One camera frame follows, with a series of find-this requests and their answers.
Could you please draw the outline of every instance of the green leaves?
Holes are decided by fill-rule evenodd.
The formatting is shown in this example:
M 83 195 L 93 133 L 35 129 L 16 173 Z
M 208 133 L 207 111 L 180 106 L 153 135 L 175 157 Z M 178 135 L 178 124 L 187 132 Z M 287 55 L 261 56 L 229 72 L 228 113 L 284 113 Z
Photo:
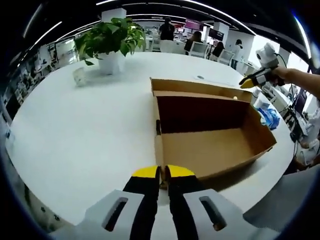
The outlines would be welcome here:
M 120 51 L 124 56 L 133 54 L 136 47 L 146 48 L 146 37 L 140 25 L 131 18 L 113 18 L 111 22 L 100 22 L 90 31 L 75 40 L 80 59 L 96 58 L 98 54 Z

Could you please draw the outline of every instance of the open cardboard box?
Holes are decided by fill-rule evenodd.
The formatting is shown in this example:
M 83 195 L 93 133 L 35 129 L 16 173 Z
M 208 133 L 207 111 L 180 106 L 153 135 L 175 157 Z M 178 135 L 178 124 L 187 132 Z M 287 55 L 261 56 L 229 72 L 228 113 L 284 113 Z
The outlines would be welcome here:
M 151 85 L 160 166 L 185 167 L 205 180 L 253 162 L 277 143 L 250 105 L 250 92 L 153 78 Z

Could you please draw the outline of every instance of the white round table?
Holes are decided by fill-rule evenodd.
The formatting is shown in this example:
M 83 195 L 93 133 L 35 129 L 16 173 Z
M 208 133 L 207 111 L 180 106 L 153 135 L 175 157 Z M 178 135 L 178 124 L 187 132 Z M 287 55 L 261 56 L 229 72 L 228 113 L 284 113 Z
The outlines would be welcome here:
M 125 72 L 115 76 L 102 76 L 97 64 L 83 61 L 52 72 L 11 125 L 15 140 L 6 147 L 18 174 L 40 201 L 74 225 L 87 208 L 122 190 L 135 170 L 155 164 L 150 77 L 234 88 L 242 79 L 230 66 L 179 54 L 137 52 L 125 64 Z M 90 80 L 85 87 L 73 80 L 79 67 Z M 282 118 L 272 133 L 277 140 L 272 150 L 220 192 L 243 212 L 272 189 L 292 160 L 294 143 Z M 161 192 L 155 238 L 176 234 L 167 202 Z

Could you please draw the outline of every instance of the blue plastic bag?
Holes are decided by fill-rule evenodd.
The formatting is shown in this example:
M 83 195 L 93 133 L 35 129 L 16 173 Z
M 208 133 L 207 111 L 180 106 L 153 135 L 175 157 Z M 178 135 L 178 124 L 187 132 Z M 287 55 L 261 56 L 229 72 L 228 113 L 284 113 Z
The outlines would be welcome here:
M 280 117 L 278 117 L 276 110 L 272 108 L 262 109 L 257 108 L 258 112 L 261 113 L 265 119 L 265 124 L 270 130 L 276 129 L 280 122 Z

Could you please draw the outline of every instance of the potted plant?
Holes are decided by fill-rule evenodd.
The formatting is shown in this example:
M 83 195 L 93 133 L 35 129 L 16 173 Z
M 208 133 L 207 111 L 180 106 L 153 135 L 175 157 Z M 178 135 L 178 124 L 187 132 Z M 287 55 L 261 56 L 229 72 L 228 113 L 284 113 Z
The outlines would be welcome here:
M 85 56 L 98 59 L 104 74 L 116 74 L 122 70 L 124 57 L 135 49 L 146 48 L 146 36 L 139 24 L 131 18 L 112 18 L 100 22 L 75 40 L 80 60 L 90 66 Z

